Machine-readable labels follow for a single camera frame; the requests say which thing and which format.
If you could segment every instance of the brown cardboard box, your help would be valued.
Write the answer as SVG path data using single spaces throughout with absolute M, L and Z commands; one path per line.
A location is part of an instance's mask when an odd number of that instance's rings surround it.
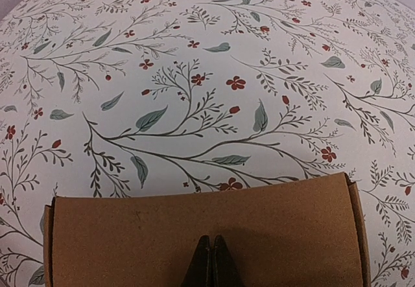
M 247 287 L 369 287 L 361 204 L 345 174 L 228 192 L 56 198 L 45 209 L 47 286 L 179 287 L 204 234 L 224 236 Z

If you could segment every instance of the red flower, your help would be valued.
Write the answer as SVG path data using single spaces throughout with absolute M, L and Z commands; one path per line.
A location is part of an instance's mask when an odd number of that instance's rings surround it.
M 141 0 L 141 4 L 143 4 L 143 3 L 148 3 L 148 2 L 150 2 L 151 0 Z
M 283 102 L 284 102 L 284 104 L 289 104 L 290 103 L 290 100 L 288 99 L 288 97 L 287 96 L 283 96 Z
M 346 77 L 351 83 L 353 83 L 354 81 L 356 81 L 356 79 L 353 77 L 353 75 L 349 75 Z
M 233 80 L 227 80 L 226 85 L 231 85 L 231 88 L 236 91 L 237 89 L 244 89 L 245 88 L 245 80 L 239 78 L 239 76 L 235 75 Z
M 124 33 L 126 38 L 129 38 L 130 36 L 135 36 L 136 34 L 134 33 L 134 30 L 130 30 L 128 32 Z
M 409 275 L 409 269 L 407 269 L 406 267 L 404 267 L 401 270 L 401 277 L 402 277 L 402 279 L 407 279 L 408 278 L 408 275 Z
M 242 187 L 242 183 L 237 182 L 234 177 L 229 178 L 228 183 L 219 184 L 219 190 L 221 191 L 240 190 Z
M 139 64 L 138 66 L 143 68 L 144 70 L 147 70 L 149 67 L 152 67 L 154 63 L 150 62 L 149 59 L 144 59 L 144 62 Z
M 43 115 L 43 108 L 39 108 L 39 110 L 34 110 L 33 114 L 34 114 L 34 119 L 37 120 L 38 117 L 41 117 Z
M 231 114 L 236 114 L 236 113 L 238 113 L 240 110 L 241 110 L 241 109 L 240 109 L 240 107 L 235 106 L 235 107 L 232 107 L 232 108 L 230 108 L 230 109 L 229 109 L 229 113 L 231 113 Z
M 327 159 L 327 162 L 331 163 L 332 160 L 337 158 L 336 153 L 331 151 L 331 148 L 328 146 L 325 149 L 322 149 L 323 159 Z
M 56 149 L 56 148 L 58 148 L 60 145 L 62 144 L 62 141 L 59 139 L 59 140 L 56 140 L 53 144 L 52 144 L 52 149 Z
M 201 86 L 202 85 L 202 82 L 205 79 L 206 79 L 205 76 L 202 76 L 200 74 L 197 74 L 197 75 L 192 76 L 192 81 L 191 82 L 194 83 L 194 85 Z
M 197 47 L 200 45 L 200 42 L 190 41 L 190 44 L 187 44 L 187 47 L 191 47 L 192 49 L 197 49 Z
M 382 63 L 385 65 L 385 67 L 389 67 L 389 59 L 382 59 Z
M 14 125 L 13 126 L 9 126 L 7 128 L 7 134 L 6 134 L 6 139 L 12 140 L 13 135 L 16 133 L 16 130 L 14 129 Z
M 267 26 L 261 26 L 259 28 L 263 33 L 270 32 L 270 29 Z

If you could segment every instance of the floral print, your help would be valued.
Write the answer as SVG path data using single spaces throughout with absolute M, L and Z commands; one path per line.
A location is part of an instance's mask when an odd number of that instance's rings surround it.
M 359 185 L 372 286 L 412 286 L 413 27 L 394 0 L 22 1 L 0 22 L 0 278 L 44 283 L 43 206 L 57 194 L 343 171 Z

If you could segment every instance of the box lid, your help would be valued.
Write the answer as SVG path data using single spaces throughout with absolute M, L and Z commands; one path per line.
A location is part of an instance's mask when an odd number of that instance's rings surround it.
M 345 174 L 214 193 L 56 198 L 45 213 L 47 286 L 177 287 L 204 234 L 224 236 L 246 286 L 369 287 L 360 201 Z

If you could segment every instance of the green leaf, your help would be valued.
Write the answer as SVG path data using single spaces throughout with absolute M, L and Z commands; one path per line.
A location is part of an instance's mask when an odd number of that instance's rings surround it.
M 6 106 L 3 111 L 4 112 L 9 112 L 9 111 L 15 111 L 15 112 L 17 112 L 18 110 L 16 109 L 16 106 Z
M 208 52 L 227 52 L 230 49 L 231 49 L 231 46 L 229 45 L 229 43 L 224 42 L 218 46 L 210 47 L 209 49 L 204 49 L 204 50 Z
M 380 94 L 382 90 L 382 79 L 373 81 L 372 84 L 370 84 L 370 89 L 375 93 L 375 95 Z
M 43 215 L 40 218 L 39 226 L 42 235 L 45 234 L 45 212 L 43 212 Z
M 115 107 L 115 105 L 119 102 L 119 100 L 121 99 L 121 96 L 123 95 L 124 92 L 122 92 L 121 94 L 115 96 L 114 98 L 112 98 L 111 100 L 104 102 L 103 104 L 101 104 L 101 110 L 103 111 L 108 111 L 109 109 L 112 109 Z
M 62 72 L 58 72 L 58 78 L 59 78 L 60 91 L 63 91 L 64 86 L 65 86 L 65 76 Z
M 259 107 L 255 111 L 254 132 L 263 132 L 268 125 L 268 115 L 265 112 L 264 105 L 259 100 Z
M 258 21 L 258 22 L 260 22 L 261 21 L 261 18 L 259 17 L 259 14 L 258 13 L 255 13 L 255 12 L 251 12 L 251 16 L 256 20 L 256 21 Z
M 128 54 L 132 54 L 132 52 L 130 52 L 128 49 L 122 49 L 120 47 L 113 47 L 111 50 L 114 52 L 127 52 Z
M 98 47 L 101 46 L 106 39 L 108 39 L 108 36 L 110 36 L 112 29 L 110 29 L 110 31 L 108 31 L 106 34 L 103 34 L 102 36 L 99 37 L 99 39 L 97 41 L 95 41 L 95 43 L 92 46 Z
M 228 155 L 224 157 L 214 157 L 212 162 L 220 165 L 242 165 L 250 156 Z
M 144 182 L 147 179 L 147 175 L 148 175 L 148 167 L 144 163 L 142 158 L 140 158 L 136 155 L 133 155 L 131 157 L 131 162 L 137 168 L 138 179 L 140 180 L 141 188 L 143 188 L 144 187 Z
M 47 43 L 43 43 L 42 45 L 39 45 L 36 47 L 33 51 L 33 54 L 38 54 L 42 49 L 44 49 L 46 46 L 48 46 L 52 41 L 49 41 Z
M 143 117 L 140 117 L 136 122 L 136 126 L 139 132 L 146 132 L 147 130 L 149 130 L 153 125 L 155 125 L 155 123 L 157 123 L 161 119 L 166 110 L 167 106 L 164 109 L 153 111 L 147 113 Z
M 335 123 L 339 126 L 347 126 L 356 130 L 348 121 L 342 119 L 335 119 Z
M 248 5 L 251 3 L 251 0 L 242 0 L 242 5 Z
M 64 120 L 67 119 L 68 117 L 71 117 L 73 114 L 68 114 L 66 113 L 64 110 L 60 110 L 60 109 L 55 109 L 52 111 L 51 115 L 49 116 L 49 118 L 51 120 Z
M 392 129 L 393 132 L 395 132 L 394 130 L 394 121 L 392 121 L 392 119 L 390 118 L 390 116 L 383 111 L 380 111 L 380 114 L 385 118 L 385 120 L 387 121 L 389 127 Z
M 45 268 L 40 266 L 29 279 L 29 286 L 30 285 L 43 285 L 45 284 Z
M 342 60 L 336 56 L 332 56 L 329 59 L 327 59 L 325 62 L 322 62 L 322 65 L 327 68 L 339 68 L 339 69 L 346 68 L 346 65 L 344 65 Z

